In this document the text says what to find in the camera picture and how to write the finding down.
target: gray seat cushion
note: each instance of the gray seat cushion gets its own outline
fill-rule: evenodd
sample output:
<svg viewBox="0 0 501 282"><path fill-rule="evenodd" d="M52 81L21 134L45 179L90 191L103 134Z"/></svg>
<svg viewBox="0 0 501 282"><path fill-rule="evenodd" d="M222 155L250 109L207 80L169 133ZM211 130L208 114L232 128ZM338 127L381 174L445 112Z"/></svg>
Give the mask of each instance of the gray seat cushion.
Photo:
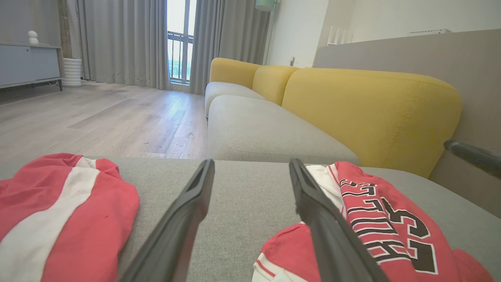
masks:
<svg viewBox="0 0 501 282"><path fill-rule="evenodd" d="M245 97L212 102L207 147L215 160L358 164L350 149L305 120L272 102Z"/></svg>
<svg viewBox="0 0 501 282"><path fill-rule="evenodd" d="M122 274L158 220L179 195L198 160L109 157L141 199L132 233L119 256ZM10 178L27 161L0 165ZM430 215L452 248L461 248L501 280L501 220L459 195L411 173L363 168L382 177ZM250 281L263 244L300 221L288 164L215 162L209 212L195 239L187 281Z"/></svg>
<svg viewBox="0 0 501 282"><path fill-rule="evenodd" d="M211 82L205 88L205 116L209 116L209 108L212 100L221 95L233 95L266 100L263 96L252 91L252 89L242 85L227 82Z"/></svg>

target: lamp shade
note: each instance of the lamp shade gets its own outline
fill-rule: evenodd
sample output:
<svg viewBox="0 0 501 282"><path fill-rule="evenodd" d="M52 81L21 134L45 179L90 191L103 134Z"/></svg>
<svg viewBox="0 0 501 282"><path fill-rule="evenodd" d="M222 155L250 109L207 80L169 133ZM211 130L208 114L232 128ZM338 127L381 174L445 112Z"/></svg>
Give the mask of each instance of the lamp shade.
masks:
<svg viewBox="0 0 501 282"><path fill-rule="evenodd" d="M256 9L271 12L275 9L275 0L256 0Z"/></svg>

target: gray partition wall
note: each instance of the gray partition wall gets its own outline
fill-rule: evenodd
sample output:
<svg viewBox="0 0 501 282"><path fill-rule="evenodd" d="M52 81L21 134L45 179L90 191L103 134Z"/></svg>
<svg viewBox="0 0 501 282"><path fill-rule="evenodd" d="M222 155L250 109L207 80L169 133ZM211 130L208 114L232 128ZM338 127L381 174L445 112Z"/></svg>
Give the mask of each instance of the gray partition wall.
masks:
<svg viewBox="0 0 501 282"><path fill-rule="evenodd" d="M463 99L453 138L501 154L501 29L327 46L319 50L315 67L417 73L446 81ZM449 152L430 180L501 217L501 180Z"/></svg>

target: yellow back cushion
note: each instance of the yellow back cushion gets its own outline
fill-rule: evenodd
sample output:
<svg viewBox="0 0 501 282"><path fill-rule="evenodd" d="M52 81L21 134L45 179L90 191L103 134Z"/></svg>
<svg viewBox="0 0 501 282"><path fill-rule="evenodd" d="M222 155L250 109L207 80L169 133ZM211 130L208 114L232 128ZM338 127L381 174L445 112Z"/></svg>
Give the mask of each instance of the yellow back cushion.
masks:
<svg viewBox="0 0 501 282"><path fill-rule="evenodd" d="M281 105L287 81L296 70L298 68L291 66L261 66L254 74L252 90L266 100Z"/></svg>
<svg viewBox="0 0 501 282"><path fill-rule="evenodd" d="M252 88L254 74L260 67L258 64L214 58L210 64L209 82L227 82Z"/></svg>
<svg viewBox="0 0 501 282"><path fill-rule="evenodd" d="M282 107L337 139L365 167L428 177L461 114L449 84L423 75L349 69L301 69Z"/></svg>

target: white figurine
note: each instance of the white figurine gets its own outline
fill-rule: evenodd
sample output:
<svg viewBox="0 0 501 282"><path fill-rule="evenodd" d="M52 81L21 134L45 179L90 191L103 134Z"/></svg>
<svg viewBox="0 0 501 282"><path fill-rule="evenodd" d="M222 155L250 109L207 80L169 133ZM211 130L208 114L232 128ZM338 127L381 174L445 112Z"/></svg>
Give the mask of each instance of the white figurine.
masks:
<svg viewBox="0 0 501 282"><path fill-rule="evenodd" d="M32 30L28 31L28 37L30 38L30 44L38 44L38 34Z"/></svg>

